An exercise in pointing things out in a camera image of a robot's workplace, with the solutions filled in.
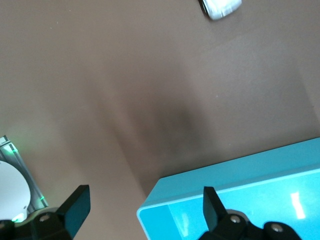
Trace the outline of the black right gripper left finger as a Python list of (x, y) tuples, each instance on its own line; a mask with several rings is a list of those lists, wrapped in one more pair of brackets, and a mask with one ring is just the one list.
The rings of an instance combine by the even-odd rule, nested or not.
[(90, 213), (90, 186), (79, 185), (60, 207), (31, 213), (23, 222), (0, 221), (2, 240), (73, 240)]

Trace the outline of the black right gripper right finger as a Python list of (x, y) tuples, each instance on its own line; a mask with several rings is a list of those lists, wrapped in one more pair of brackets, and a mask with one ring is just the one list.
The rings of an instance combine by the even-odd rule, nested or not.
[(203, 189), (202, 211), (208, 231), (201, 240), (300, 240), (301, 237), (289, 225), (269, 221), (259, 228), (249, 221), (243, 212), (226, 210), (216, 190)]

